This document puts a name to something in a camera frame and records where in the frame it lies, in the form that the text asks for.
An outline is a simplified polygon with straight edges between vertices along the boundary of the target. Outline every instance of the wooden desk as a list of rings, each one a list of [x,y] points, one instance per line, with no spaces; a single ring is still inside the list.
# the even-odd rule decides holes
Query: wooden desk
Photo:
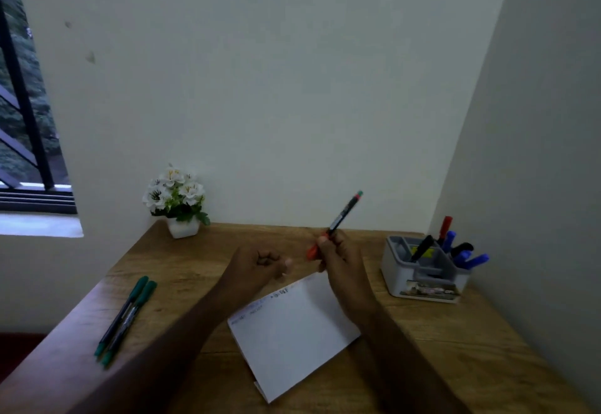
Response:
[[[165,224],[156,223],[0,385],[0,411],[72,410],[206,293],[238,245],[272,246],[294,257],[296,267],[287,284],[315,270],[315,263],[302,258],[317,233],[308,228],[215,224],[196,237],[173,240]],[[468,287],[459,304],[392,297],[379,270],[384,239],[391,233],[349,234],[361,244],[380,302],[474,412],[590,412],[475,288]],[[157,281],[158,288],[114,364],[102,370],[93,357],[96,344],[143,274]],[[261,295],[280,285],[272,281]],[[224,323],[193,363],[169,412],[374,411],[376,397],[357,365],[361,348],[361,340],[353,343],[267,406]]]

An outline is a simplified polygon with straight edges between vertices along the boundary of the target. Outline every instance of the red floor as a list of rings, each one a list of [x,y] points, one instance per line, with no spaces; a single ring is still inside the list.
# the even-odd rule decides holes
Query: red floor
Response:
[[[0,334],[0,383],[45,337],[42,334]]]

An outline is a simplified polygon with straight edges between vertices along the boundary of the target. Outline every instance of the railing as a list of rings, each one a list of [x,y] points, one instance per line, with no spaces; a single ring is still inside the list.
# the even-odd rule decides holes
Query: railing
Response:
[[[0,86],[0,99],[4,99],[23,117],[25,130],[31,143],[29,151],[15,138],[0,129],[0,142],[9,147],[22,159],[34,166],[41,176],[39,187],[24,184],[0,166],[0,210],[19,212],[77,213],[73,194],[69,186],[57,187],[52,178],[48,157],[44,150],[40,130],[35,121],[29,94],[19,65],[19,58],[10,35],[4,5],[0,0],[0,48],[4,54],[14,95]]]

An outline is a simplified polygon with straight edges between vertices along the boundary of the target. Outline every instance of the white paper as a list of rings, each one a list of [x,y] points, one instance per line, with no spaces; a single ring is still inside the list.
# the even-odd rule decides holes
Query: white paper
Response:
[[[361,334],[342,312],[326,272],[252,302],[229,318],[228,325],[267,403]]]

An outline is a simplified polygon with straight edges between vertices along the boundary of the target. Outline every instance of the hand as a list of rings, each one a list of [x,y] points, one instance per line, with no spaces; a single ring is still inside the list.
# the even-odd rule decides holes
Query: hand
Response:
[[[361,328],[380,304],[367,279],[359,246],[342,231],[335,231],[331,240],[320,236],[317,245],[323,255],[319,271],[327,269],[327,278],[342,310]]]
[[[292,259],[284,259],[278,252],[239,247],[210,295],[216,306],[230,316],[254,297],[273,278],[285,276],[292,267]]]

